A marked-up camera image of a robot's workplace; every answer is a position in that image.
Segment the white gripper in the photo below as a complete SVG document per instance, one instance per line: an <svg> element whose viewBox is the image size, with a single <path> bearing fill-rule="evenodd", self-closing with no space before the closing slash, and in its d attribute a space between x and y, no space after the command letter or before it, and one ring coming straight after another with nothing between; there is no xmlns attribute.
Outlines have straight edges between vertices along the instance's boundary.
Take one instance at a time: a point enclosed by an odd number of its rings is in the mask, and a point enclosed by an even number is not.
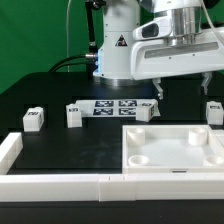
<svg viewBox="0 0 224 224"><path fill-rule="evenodd" d="M142 36L142 30L152 22L133 31L136 40L131 48L130 70L135 80L153 79L158 98L163 99L162 77L203 73L201 87L205 95L212 80L212 71L224 70L224 44L212 29L204 29L193 43L169 46L166 36Z"/></svg>

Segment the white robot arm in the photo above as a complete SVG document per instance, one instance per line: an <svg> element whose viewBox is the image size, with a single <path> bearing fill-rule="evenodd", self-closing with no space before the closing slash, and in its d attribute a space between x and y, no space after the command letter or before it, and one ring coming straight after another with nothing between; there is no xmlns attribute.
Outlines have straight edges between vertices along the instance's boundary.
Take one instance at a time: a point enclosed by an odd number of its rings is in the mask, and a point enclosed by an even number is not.
<svg viewBox="0 0 224 224"><path fill-rule="evenodd" d="M224 70L224 27L203 29L203 0L85 0L103 10L104 42L93 78L113 86Z"/></svg>

